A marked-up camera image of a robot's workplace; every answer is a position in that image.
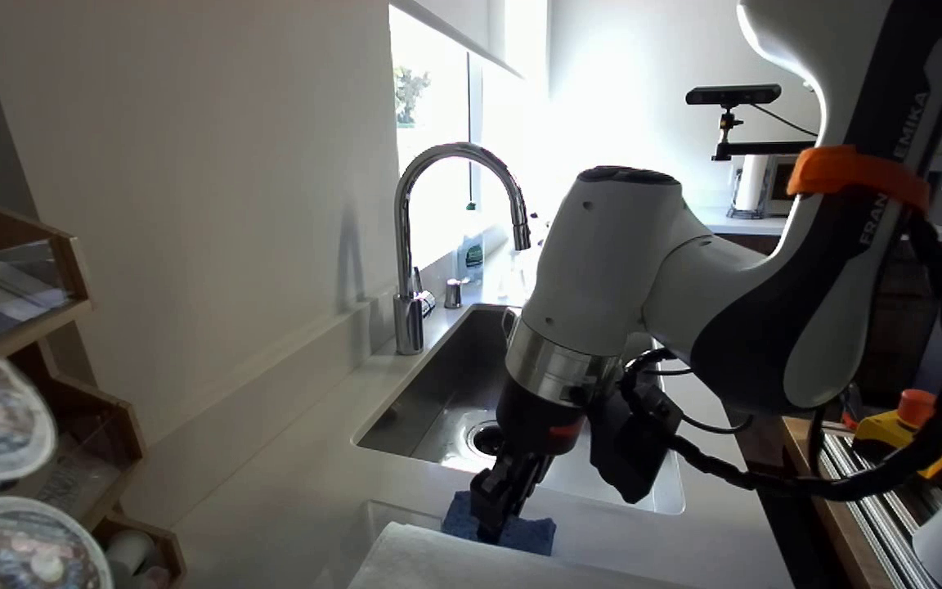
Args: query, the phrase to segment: orange ring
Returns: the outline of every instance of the orange ring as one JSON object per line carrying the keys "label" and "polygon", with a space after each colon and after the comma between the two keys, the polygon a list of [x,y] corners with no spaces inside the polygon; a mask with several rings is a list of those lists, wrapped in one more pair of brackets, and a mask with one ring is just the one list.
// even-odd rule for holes
{"label": "orange ring", "polygon": [[818,146],[797,158],[787,193],[834,194],[847,186],[871,187],[887,197],[928,212],[930,186],[897,161],[856,152],[856,146]]}

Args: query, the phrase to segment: orange button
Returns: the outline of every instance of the orange button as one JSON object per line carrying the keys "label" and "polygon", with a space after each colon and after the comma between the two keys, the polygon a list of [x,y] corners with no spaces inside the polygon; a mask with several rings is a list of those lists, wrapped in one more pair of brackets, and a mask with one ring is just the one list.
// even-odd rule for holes
{"label": "orange button", "polygon": [[904,389],[900,393],[900,406],[896,415],[906,425],[921,428],[935,410],[935,395],[921,389]]}

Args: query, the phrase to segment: sink drain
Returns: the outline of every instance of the sink drain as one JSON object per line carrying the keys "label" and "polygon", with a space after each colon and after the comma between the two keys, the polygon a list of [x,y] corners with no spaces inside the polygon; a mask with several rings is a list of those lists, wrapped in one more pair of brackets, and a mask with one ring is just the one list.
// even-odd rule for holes
{"label": "sink drain", "polygon": [[470,438],[472,447],[487,456],[500,454],[500,447],[504,445],[504,432],[495,421],[476,426]]}

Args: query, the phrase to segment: countertop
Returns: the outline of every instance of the countertop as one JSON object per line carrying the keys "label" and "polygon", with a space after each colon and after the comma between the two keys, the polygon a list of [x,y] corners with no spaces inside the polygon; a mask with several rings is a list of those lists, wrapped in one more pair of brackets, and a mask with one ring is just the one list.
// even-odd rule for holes
{"label": "countertop", "polygon": [[[517,268],[535,268],[535,260],[491,256],[485,285],[468,285],[464,301],[521,304],[533,276]],[[191,582],[199,589],[309,585],[366,500],[441,518],[471,474],[356,442],[467,308],[440,306],[427,318],[423,354],[400,357],[393,340],[385,344],[181,519],[175,530]],[[665,387],[688,414],[729,425],[721,403],[696,377],[666,378]],[[732,437],[688,426],[680,432],[744,469]],[[678,460],[683,514],[659,515],[538,488],[523,517],[553,518],[554,558],[568,562],[695,587],[792,587],[758,496]]]}
{"label": "countertop", "polygon": [[[784,232],[786,217],[766,217],[764,219],[730,219],[725,216],[728,206],[692,206],[690,209],[707,228],[716,234],[730,235],[771,235]],[[937,232],[942,241],[942,227],[937,225]]]}

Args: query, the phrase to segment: blue sponge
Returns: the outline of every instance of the blue sponge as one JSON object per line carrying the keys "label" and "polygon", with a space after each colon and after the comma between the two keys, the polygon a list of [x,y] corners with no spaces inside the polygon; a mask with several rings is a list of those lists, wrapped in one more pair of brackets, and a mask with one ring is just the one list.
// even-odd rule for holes
{"label": "blue sponge", "polygon": [[[516,551],[533,552],[534,555],[550,556],[554,544],[554,520],[509,518],[500,533],[497,545],[514,548]],[[471,492],[460,491],[453,496],[446,518],[442,520],[442,532],[464,540],[478,541],[478,519],[471,515]]]}

